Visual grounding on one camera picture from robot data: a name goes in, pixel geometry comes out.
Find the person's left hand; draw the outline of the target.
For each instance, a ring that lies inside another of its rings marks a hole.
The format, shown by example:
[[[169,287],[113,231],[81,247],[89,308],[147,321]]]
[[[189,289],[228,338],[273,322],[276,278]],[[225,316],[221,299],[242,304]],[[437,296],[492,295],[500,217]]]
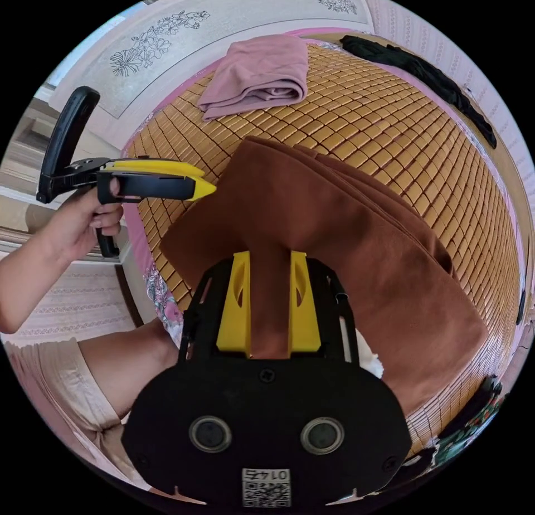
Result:
[[[52,254],[68,264],[83,258],[98,244],[97,230],[105,237],[119,233],[122,216],[122,204],[101,204],[96,188],[76,191],[45,226]]]

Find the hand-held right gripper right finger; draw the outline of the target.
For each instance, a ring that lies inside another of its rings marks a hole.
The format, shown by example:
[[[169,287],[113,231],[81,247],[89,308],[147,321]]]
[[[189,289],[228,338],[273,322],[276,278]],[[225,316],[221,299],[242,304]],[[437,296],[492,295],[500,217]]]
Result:
[[[290,354],[316,354],[321,345],[307,255],[304,252],[292,251],[288,351]]]

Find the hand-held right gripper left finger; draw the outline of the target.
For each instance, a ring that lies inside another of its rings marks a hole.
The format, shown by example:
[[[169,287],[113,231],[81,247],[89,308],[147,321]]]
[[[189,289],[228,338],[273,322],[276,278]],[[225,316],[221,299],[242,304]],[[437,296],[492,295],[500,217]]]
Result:
[[[218,331],[222,353],[251,356],[250,253],[234,254]]]

